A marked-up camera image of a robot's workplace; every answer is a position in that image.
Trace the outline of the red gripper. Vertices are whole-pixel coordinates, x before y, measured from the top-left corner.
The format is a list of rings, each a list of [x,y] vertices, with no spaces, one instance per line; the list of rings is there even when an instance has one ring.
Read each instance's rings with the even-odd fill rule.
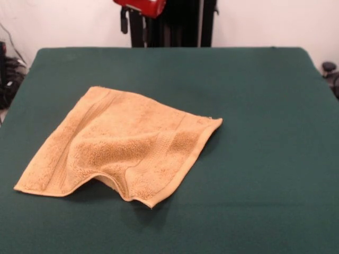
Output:
[[[138,11],[143,16],[157,18],[165,8],[166,0],[113,0],[122,6],[120,11],[121,32],[128,33],[128,9]]]

